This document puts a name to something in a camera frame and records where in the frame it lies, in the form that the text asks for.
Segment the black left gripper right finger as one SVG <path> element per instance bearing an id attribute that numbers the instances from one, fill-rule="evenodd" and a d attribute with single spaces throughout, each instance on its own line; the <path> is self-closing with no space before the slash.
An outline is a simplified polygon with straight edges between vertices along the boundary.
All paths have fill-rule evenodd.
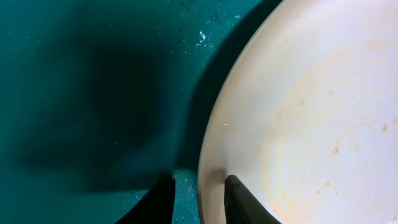
<path id="1" fill-rule="evenodd" d="M 224 182 L 224 212 L 227 224 L 280 224 L 235 175 Z"/>

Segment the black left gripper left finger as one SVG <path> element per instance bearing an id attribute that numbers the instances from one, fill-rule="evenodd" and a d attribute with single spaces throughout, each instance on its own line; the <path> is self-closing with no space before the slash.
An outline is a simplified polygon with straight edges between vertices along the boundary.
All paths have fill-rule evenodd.
<path id="1" fill-rule="evenodd" d="M 175 189 L 175 179 L 167 174 L 115 224 L 171 224 Z"/>

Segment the pink-white plate with stain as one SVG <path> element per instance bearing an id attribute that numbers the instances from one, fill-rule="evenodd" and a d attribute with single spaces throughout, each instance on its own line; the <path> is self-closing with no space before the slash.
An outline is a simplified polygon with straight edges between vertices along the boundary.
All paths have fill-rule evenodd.
<path id="1" fill-rule="evenodd" d="M 234 63 L 201 147 L 202 223 L 237 176 L 281 223 L 397 222 L 397 0 L 283 0 Z"/>

